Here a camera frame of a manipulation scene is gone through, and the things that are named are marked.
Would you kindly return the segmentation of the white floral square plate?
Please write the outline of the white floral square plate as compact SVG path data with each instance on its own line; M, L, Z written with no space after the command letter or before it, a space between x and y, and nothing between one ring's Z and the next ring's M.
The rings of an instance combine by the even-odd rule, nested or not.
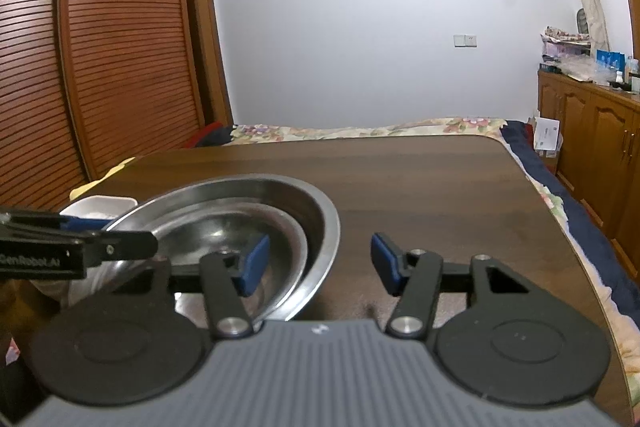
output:
M60 215L79 219L113 221L137 205L137 199L132 197L91 195L74 200L60 211Z

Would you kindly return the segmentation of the large stainless steel bowl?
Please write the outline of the large stainless steel bowl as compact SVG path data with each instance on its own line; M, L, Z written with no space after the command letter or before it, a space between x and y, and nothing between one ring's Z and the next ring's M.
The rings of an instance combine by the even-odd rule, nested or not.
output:
M234 255L252 234L268 236L269 258L243 300L255 323L286 321L309 303L340 245L337 210L326 194L289 176L224 176L177 188L107 223L110 231L151 232L158 257L194 265L206 254Z

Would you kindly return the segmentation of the small stainless steel bowl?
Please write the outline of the small stainless steel bowl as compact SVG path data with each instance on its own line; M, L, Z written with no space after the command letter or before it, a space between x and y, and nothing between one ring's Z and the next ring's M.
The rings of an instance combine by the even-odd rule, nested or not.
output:
M227 198L195 204L155 219L150 231L157 254L173 265L197 265L207 254L224 258L228 268L259 239L268 239L265 270L252 295L242 299L254 322L277 311L303 277L310 249L303 227L288 213L259 202Z

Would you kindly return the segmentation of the white wall switch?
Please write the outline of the white wall switch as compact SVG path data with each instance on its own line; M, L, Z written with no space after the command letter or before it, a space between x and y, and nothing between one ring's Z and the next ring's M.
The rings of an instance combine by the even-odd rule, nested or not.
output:
M476 48L476 35L454 35L454 46L456 48Z

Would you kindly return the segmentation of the white cardboard box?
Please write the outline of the white cardboard box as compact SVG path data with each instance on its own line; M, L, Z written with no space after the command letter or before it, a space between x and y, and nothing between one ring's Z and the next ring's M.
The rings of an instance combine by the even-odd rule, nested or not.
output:
M534 119L533 147L541 156L554 157L562 145L561 125L556 119Z

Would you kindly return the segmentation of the stack of folded cloths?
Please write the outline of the stack of folded cloths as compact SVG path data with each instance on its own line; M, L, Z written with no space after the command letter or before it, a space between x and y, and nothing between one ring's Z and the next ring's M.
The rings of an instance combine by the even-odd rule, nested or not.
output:
M573 34L554 26L547 26L540 34L541 62L559 67L564 57L589 56L591 40L588 34Z

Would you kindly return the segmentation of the wooden sideboard cabinet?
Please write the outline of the wooden sideboard cabinet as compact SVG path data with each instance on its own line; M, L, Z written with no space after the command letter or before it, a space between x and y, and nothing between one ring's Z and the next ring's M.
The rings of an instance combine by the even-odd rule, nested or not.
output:
M639 277L639 95L538 72L538 110L560 122L555 176Z

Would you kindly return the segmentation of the floral bed blanket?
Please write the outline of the floral bed blanket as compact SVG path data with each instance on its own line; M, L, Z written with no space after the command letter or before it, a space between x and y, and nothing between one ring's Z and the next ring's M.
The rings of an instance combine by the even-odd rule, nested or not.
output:
M521 121L501 118L433 118L378 128L304 129L268 124L239 124L233 145L407 136L469 135L495 140L511 154L533 184L552 217L570 241L600 300L625 371L639 370L639 288L618 263L612 246L553 178L530 148Z

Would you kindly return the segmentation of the wooden slatted wardrobe door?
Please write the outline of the wooden slatted wardrobe door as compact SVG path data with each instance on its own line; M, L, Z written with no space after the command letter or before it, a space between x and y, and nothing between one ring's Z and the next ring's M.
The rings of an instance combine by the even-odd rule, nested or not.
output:
M1 0L1 202L55 209L204 126L190 0Z

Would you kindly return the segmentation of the blue picture card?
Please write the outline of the blue picture card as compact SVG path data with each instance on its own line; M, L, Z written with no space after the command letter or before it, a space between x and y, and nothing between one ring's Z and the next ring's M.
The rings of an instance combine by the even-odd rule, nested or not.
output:
M597 49L596 61L607 69L623 72L625 70L626 56L620 52Z

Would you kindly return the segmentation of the wooden room door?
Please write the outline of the wooden room door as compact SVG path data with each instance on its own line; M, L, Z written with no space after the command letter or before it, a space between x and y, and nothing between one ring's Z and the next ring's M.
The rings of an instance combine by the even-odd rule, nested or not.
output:
M214 0L194 0L209 105L213 117L225 126L234 124L218 36Z

